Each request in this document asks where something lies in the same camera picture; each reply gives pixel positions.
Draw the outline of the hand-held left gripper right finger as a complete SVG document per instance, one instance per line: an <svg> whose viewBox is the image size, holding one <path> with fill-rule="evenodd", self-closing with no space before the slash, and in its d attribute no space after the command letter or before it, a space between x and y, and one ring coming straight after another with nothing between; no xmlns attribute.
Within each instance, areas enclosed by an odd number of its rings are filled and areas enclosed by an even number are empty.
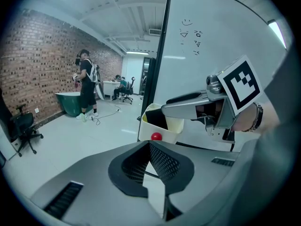
<svg viewBox="0 0 301 226"><path fill-rule="evenodd" d="M200 203L228 174L232 166L213 162L215 158L235 162L239 156L238 152L192 148L167 142L159 142L159 144L186 156L194 164L194 175L185 189L165 199L163 219L166 221L188 212Z"/></svg>

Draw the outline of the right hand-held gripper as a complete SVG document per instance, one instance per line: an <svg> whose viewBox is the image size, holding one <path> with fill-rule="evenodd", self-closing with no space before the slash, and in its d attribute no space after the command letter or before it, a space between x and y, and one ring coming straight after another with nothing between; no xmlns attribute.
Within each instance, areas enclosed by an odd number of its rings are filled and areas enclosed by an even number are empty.
<svg viewBox="0 0 301 226"><path fill-rule="evenodd" d="M262 94L258 76L247 56L206 78L204 92L171 98L161 107L166 117L199 120L214 141L234 143L239 114Z"/></svg>

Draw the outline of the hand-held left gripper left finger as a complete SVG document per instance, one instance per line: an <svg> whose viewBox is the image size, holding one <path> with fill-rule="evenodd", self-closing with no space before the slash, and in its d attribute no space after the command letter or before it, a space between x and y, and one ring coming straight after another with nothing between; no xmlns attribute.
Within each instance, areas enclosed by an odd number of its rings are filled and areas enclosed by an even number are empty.
<svg viewBox="0 0 301 226"><path fill-rule="evenodd" d="M73 226L158 226L162 218L148 198L124 194L110 180L110 162L138 146L131 143L112 150L87 156L43 184L31 201L41 209L67 186L69 182L83 187L62 217Z"/></svg>

